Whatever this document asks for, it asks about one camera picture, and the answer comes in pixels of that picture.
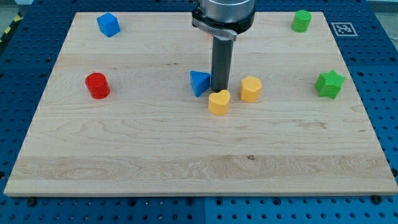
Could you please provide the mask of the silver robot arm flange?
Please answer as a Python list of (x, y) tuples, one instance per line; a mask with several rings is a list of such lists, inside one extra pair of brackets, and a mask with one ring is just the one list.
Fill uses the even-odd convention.
[(236, 41), (254, 21), (255, 0), (201, 0), (192, 11), (192, 25), (221, 40)]

